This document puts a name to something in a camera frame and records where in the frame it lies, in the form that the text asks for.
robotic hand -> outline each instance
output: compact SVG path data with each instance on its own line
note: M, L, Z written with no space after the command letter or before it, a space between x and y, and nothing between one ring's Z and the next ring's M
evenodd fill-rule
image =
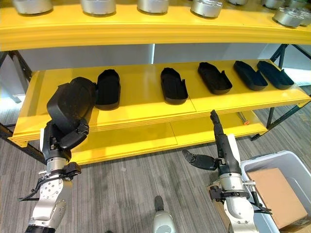
M70 150L86 139L88 122L95 104L95 86L78 77L60 85L47 104L52 118L41 129L40 148L47 170L39 172L31 194L20 201L37 200L26 233L54 233L66 210L67 198L72 189L72 178L81 168L70 162ZM40 198L32 198L37 192Z
M205 170L218 169L220 185L212 186L209 194L212 200L221 201L224 204L225 213L231 223L229 232L258 233L254 224L254 213L271 214L271 209L264 208L259 203L254 181L242 181L240 154L234 135L224 134L215 110L211 112L210 118L214 124L218 158L192 154L187 150L182 152L186 160L195 167ZM245 191L245 186L251 188L254 203L247 200L249 193ZM258 210L254 211L252 205L258 207Z

metal rod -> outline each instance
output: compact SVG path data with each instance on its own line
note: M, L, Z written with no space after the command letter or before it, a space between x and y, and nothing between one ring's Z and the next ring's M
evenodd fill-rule
M2 66L7 54L8 52L0 52L0 67Z
M19 61L19 64L21 66L21 69L24 73L24 76L30 82L30 78L32 76L32 71L29 68L29 66L27 65L27 63L24 60L24 58L22 57L22 55L17 50L9 51L9 55L10 55L12 60L13 60L14 56L16 56L18 58L18 61Z
M306 57L308 57L311 60L311 54L309 54L307 51L305 51L302 47L299 45L293 45L296 49L298 49L300 52L302 52Z
M16 124L7 124L7 125L4 125L4 127L8 128L8 127L14 127L16 126Z
M272 62L275 62L276 59L280 56L280 51L281 51L281 49L284 47L284 45L285 45L285 44L281 44L281 45L277 48L277 50L275 51L275 53L271 56L270 60L271 60Z
M284 56L285 56L285 49L286 49L286 47L282 47L282 49L280 50L280 59L279 59L279 61L278 61L278 67L280 68L280 69L282 69L283 68L283 62L284 62Z
M288 112L286 112L284 115L282 115L281 117L279 117L277 120L275 120L272 124L270 124L267 129L271 130L273 129L275 126L277 126L279 123L283 122L284 120L286 120L287 118L289 118L291 115L293 115L295 112L297 112L298 110L300 110L302 107L299 107L298 105L296 105L295 107L293 107L291 110L289 110Z
M12 137L12 136L13 136L13 132L0 123L0 138L2 138L7 143L10 143L15 148L25 152L26 154L33 157L34 159L38 160L39 162L46 164L43 154L38 149L36 149L35 147L29 144L27 145L27 147L24 147L24 148L18 146L14 142L8 139L8 137Z
M293 115L295 112L299 111L302 107L299 107L298 105L296 105L295 107L293 107L291 110L287 111L283 116L279 117L277 120L275 120L273 123L271 123L269 126L267 126L267 132L269 132L271 129L273 129L275 126L277 126L279 123L283 122L284 120L286 120L287 118L289 118L291 115ZM258 139L259 137L263 136L264 134L260 135L259 133L256 134L255 136L251 137L251 141L255 141L256 139Z
M273 117L273 112L274 112L274 107L270 108L270 112L269 112L269 116L268 116L268 120L267 120L267 128L269 127L269 125L271 124L272 121L272 117Z

white robot part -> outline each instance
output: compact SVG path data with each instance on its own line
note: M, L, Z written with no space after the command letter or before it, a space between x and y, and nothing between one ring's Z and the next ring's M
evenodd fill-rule
M227 137L228 137L228 141L229 141L233 156L239 162L239 165L241 165L241 157L240 157L237 141L235 140L234 134L231 133Z
M227 198L224 209L234 233L259 233L254 224L254 208L246 198Z
M166 211L157 211L153 221L153 233L176 233L173 217Z
M49 175L54 170L62 169L67 164L66 159L53 158L47 162L47 172ZM72 189L72 181L58 179L59 174L49 176L48 181L40 187L40 198L36 203L33 215L28 225L43 226L57 229L67 207L67 198Z

yellow shelf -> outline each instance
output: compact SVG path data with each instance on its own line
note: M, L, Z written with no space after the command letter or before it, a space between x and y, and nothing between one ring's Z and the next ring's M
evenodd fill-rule
M91 17L79 0L54 0L54 10L39 16L21 16L11 0L1 1L0 50L61 46L150 43L250 42L311 44L311 25L287 28L272 20L273 10L250 0L245 6L224 2L216 19L190 12L191 1L170 0L168 13L147 15L135 0L117 0L117 12Z
M267 129L252 111L243 112L250 121L243 125L236 113L220 116L224 132L236 137L265 133ZM72 150L78 164L90 164L155 151L175 149L215 141L209 117L90 133Z
M258 60L246 60L256 68ZM233 88L224 95L211 94L197 73L198 62L179 64L134 65L118 67L88 67L45 70L35 72L19 113L13 137L15 143L37 140L40 129L51 119L47 113L47 102L57 86L82 76L96 82L105 69L113 68L120 76L121 100L118 109L101 111L93 109L90 132L138 127L175 120L188 120L209 116L215 109L218 114L235 113L266 107L299 104L310 101L310 97L297 85L279 90L270 83L262 91L248 89L233 69L234 61L214 61L219 70L225 70ZM173 67L186 79L188 100L182 105L170 105L164 101L160 73L164 67Z

cardboard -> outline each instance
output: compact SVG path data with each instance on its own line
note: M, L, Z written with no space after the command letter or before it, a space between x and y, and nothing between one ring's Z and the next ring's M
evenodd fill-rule
M210 187L214 186L214 185L219 185L219 183L214 183L214 184L207 187L207 193L208 193L209 198L210 198L210 195L209 195ZM222 219L225 228L228 230L229 225L230 225L230 220L229 220L228 216L225 214L224 205L220 201L217 202L215 200L212 200L212 203L213 203L216 211L218 212L220 218Z
M311 233L311 217L304 217L280 229L281 233Z
M278 168L248 173L256 182L256 189L265 205L272 209L272 218L278 229L307 216L307 212Z

